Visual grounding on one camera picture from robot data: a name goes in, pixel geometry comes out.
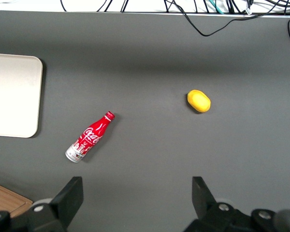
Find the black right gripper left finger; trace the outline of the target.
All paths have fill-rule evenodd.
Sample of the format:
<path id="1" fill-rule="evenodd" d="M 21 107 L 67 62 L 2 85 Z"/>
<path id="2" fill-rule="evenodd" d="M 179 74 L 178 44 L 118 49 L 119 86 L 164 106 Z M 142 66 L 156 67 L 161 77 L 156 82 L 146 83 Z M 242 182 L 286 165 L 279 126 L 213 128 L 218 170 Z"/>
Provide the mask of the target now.
<path id="1" fill-rule="evenodd" d="M 33 204 L 28 211 L 28 231 L 66 232 L 83 200 L 82 177 L 73 177 L 54 198 Z"/>

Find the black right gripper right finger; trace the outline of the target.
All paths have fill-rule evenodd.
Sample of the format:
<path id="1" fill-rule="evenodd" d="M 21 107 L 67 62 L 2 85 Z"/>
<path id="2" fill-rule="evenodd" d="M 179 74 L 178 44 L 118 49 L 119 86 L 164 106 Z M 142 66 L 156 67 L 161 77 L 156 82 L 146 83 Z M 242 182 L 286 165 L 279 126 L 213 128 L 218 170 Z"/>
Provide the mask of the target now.
<path id="1" fill-rule="evenodd" d="M 197 219 L 186 232 L 252 232 L 250 216 L 226 202 L 217 202 L 200 176 L 192 178 L 192 204 Z"/>

